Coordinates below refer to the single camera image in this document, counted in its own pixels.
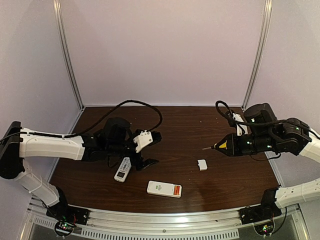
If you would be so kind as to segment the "yellow handled screwdriver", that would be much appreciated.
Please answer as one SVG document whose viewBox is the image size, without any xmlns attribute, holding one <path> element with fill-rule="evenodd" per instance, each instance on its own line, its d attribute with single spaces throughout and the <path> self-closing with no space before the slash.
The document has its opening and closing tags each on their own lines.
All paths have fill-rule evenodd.
<svg viewBox="0 0 320 240">
<path fill-rule="evenodd" d="M 224 142 L 219 142 L 219 143 L 215 143 L 214 145 L 212 146 L 208 146 L 208 147 L 203 147 L 202 150 L 205 151 L 205 150 L 218 150 L 218 149 L 227 149 L 228 146 L 227 146 L 227 141 L 224 141 Z"/>
</svg>

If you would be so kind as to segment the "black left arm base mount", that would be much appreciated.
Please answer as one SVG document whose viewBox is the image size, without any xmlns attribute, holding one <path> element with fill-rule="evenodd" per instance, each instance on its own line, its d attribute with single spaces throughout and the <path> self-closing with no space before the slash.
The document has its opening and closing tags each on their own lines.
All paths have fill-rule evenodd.
<svg viewBox="0 0 320 240">
<path fill-rule="evenodd" d="M 89 217 L 89 210 L 86 208 L 68 205 L 64 209 L 49 207 L 45 203 L 42 204 L 46 208 L 46 215 L 58 221 L 68 222 L 73 225 L 86 225 Z"/>
</svg>

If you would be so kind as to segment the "small white remote control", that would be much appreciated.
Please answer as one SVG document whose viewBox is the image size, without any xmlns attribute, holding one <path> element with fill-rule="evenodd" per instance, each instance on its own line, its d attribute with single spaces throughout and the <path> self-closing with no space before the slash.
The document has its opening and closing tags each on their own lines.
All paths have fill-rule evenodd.
<svg viewBox="0 0 320 240">
<path fill-rule="evenodd" d="M 127 179 L 127 176 L 132 168 L 131 160 L 129 157 L 124 157 L 120 166 L 118 167 L 114 180 L 120 183 L 124 183 Z"/>
</svg>

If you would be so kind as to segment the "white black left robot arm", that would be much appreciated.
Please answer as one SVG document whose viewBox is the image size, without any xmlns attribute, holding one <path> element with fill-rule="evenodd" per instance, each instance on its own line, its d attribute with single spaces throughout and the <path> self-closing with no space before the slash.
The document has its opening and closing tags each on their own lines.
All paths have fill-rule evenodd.
<svg viewBox="0 0 320 240">
<path fill-rule="evenodd" d="M 158 131 L 131 131 L 131 124 L 120 117 L 107 120 L 97 132 L 72 135 L 37 132 L 14 121 L 0 141 L 0 176 L 18 181 L 50 209 L 68 206 L 63 191 L 34 174 L 24 162 L 29 157 L 64 158 L 82 162 L 109 161 L 111 157 L 129 158 L 137 170 L 157 163 L 143 159 L 142 150 L 162 140 Z"/>
</svg>

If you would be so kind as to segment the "white battery cover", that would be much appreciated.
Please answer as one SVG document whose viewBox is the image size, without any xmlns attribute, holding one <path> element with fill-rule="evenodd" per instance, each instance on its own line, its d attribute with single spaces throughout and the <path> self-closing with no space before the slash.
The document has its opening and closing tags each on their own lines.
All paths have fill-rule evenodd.
<svg viewBox="0 0 320 240">
<path fill-rule="evenodd" d="M 197 165 L 198 165 L 199 171 L 206 171 L 208 169 L 208 165 L 205 159 L 198 159 Z"/>
</svg>

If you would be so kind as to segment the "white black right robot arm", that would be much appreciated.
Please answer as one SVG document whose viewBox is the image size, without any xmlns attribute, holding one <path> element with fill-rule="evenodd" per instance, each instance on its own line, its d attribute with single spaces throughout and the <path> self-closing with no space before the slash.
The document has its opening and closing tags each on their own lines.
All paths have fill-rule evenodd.
<svg viewBox="0 0 320 240">
<path fill-rule="evenodd" d="M 320 136 L 305 122 L 294 117 L 278 120 L 268 103 L 258 103 L 245 110 L 244 121 L 235 118 L 229 107 L 226 112 L 222 112 L 219 105 L 227 107 L 227 104 L 218 100 L 215 103 L 216 110 L 231 127 L 240 129 L 240 132 L 227 134 L 212 149 L 228 157 L 273 152 L 276 158 L 282 153 L 291 153 L 315 162 L 320 161 Z M 319 197 L 320 180 L 315 179 L 291 187 L 267 189 L 260 204 L 283 209 Z"/>
</svg>

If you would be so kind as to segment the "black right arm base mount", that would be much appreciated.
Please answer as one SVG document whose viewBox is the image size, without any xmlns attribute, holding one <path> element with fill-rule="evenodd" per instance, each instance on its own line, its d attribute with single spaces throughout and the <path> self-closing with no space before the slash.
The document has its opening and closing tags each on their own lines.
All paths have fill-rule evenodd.
<svg viewBox="0 0 320 240">
<path fill-rule="evenodd" d="M 262 201 L 256 206 L 246 206 L 238 210 L 241 223 L 243 225 L 256 223 L 265 220 L 271 220 L 282 214 L 282 210 L 278 208 L 275 201 Z"/>
</svg>

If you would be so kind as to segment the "large white remote control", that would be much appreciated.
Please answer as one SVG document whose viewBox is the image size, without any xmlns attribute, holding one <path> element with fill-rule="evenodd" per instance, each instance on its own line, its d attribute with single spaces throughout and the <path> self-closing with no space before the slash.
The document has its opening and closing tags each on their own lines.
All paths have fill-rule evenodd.
<svg viewBox="0 0 320 240">
<path fill-rule="evenodd" d="M 150 180 L 148 182 L 146 192 L 150 195 L 170 197 L 170 198 L 180 198 L 182 196 L 182 186 L 180 185 L 181 186 L 180 195 L 174 195 L 175 185 L 179 185 L 179 184 Z"/>
</svg>

